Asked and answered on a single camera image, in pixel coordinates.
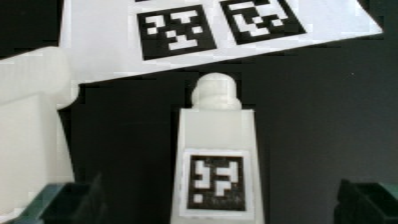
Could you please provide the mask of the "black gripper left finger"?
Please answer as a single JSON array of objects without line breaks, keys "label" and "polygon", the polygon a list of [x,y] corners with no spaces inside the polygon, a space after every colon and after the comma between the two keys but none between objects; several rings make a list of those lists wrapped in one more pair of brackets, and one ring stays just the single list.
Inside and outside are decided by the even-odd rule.
[{"label": "black gripper left finger", "polygon": [[101,176],[91,182],[48,184],[16,224],[107,224]]}]

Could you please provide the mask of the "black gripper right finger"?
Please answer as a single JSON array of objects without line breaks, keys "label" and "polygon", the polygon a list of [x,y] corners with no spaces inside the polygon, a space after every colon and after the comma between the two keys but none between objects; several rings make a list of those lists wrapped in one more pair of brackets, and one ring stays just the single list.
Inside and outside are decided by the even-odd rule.
[{"label": "black gripper right finger", "polygon": [[398,184],[341,180],[334,224],[398,224]]}]

